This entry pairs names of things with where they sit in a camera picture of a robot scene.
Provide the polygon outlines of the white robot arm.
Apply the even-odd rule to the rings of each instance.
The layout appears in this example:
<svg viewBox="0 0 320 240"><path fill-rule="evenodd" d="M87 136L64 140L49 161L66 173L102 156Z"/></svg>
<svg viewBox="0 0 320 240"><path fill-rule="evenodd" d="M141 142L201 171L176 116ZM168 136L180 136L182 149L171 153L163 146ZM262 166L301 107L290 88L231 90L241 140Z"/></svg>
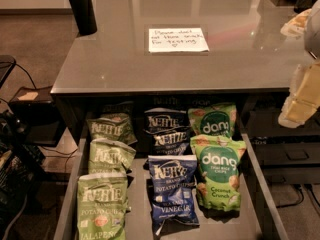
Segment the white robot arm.
<svg viewBox="0 0 320 240"><path fill-rule="evenodd" d="M303 37L305 50L315 58L309 66L297 66L278 117L280 125L297 128L320 107L320 0L285 23L280 32L288 37Z"/></svg>

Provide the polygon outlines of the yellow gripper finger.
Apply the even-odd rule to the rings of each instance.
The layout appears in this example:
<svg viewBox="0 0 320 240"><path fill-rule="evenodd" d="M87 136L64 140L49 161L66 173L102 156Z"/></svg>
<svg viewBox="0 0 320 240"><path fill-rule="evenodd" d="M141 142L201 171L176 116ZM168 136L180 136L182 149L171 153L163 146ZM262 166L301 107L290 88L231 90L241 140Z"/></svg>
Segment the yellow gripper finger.
<svg viewBox="0 0 320 240"><path fill-rule="evenodd" d="M287 128L305 124L320 107L320 62L303 67L298 65L293 73L289 96L286 98L278 123Z"/></svg>
<svg viewBox="0 0 320 240"><path fill-rule="evenodd" d="M310 9L304 10L303 12L299 13L282 26L280 33L288 37L302 36L306 28L310 13Z"/></svg>

